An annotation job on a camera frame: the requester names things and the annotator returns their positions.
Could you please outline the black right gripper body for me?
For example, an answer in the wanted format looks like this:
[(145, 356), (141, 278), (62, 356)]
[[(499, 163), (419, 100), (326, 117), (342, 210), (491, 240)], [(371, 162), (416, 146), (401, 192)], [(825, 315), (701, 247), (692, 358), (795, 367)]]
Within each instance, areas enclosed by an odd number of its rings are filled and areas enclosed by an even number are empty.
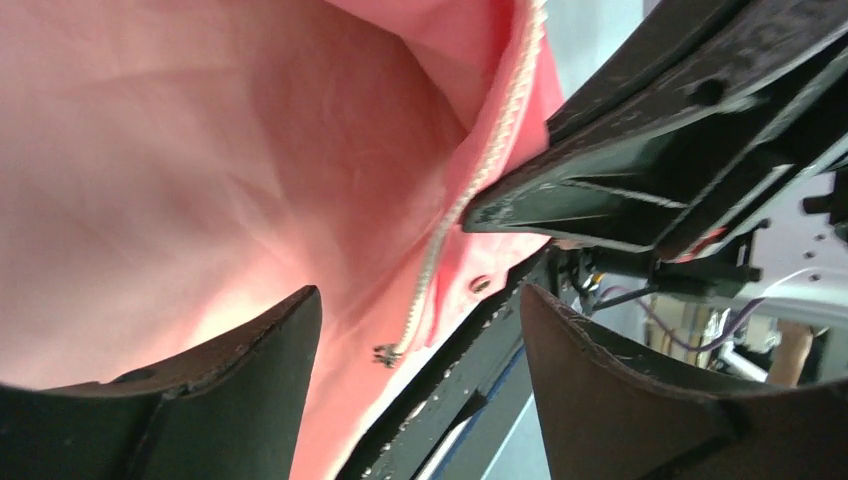
[(552, 285), (590, 311), (653, 293), (774, 312), (847, 309), (847, 157), (801, 168), (757, 152), (734, 168), (698, 210), (718, 226), (686, 255), (589, 247), (549, 255)]

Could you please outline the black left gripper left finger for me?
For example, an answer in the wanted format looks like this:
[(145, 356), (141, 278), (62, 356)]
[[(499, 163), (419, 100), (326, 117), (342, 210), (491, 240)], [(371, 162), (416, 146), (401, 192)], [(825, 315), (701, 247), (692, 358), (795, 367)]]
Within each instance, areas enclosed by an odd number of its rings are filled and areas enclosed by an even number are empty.
[(1, 390), (5, 479), (285, 479), (322, 321), (306, 286), (109, 383)]

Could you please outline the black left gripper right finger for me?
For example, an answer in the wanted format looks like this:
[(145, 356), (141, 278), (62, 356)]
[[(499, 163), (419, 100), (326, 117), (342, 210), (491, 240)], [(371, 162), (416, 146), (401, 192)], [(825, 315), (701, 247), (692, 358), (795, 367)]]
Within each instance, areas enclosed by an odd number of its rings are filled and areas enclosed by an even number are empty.
[(847, 384), (700, 369), (527, 285), (520, 317), (554, 479), (843, 479)]

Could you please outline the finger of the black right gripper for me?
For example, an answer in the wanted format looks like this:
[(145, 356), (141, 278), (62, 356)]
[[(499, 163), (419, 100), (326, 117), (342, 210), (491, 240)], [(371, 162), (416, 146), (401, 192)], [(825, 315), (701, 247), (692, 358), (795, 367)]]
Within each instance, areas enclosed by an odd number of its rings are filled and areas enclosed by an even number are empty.
[(467, 231), (713, 252), (846, 153), (847, 5), (662, 1), (548, 128)]
[(519, 295), (548, 287), (548, 253), (513, 267), (506, 286), (483, 300), (442, 344), (354, 448), (339, 479), (411, 479), (470, 402), (484, 397), (520, 345)]

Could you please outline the silver zipper slider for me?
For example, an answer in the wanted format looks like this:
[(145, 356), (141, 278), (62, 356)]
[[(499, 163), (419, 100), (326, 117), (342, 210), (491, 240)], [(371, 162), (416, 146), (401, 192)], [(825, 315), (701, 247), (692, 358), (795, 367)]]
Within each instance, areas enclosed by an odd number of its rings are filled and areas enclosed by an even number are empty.
[(373, 348), (373, 361), (386, 368), (394, 368), (402, 359), (403, 353), (396, 344), (383, 344)]

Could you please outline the pink zip-up jacket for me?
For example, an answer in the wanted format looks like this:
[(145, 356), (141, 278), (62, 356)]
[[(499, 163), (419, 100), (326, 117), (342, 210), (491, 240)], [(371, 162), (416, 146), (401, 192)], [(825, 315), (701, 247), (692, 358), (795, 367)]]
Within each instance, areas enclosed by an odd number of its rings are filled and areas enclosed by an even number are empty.
[[(330, 479), (536, 234), (469, 234), (562, 102), (540, 1), (5, 1), (1, 390), (109, 383), (303, 287)], [(396, 344), (392, 368), (373, 348)]]

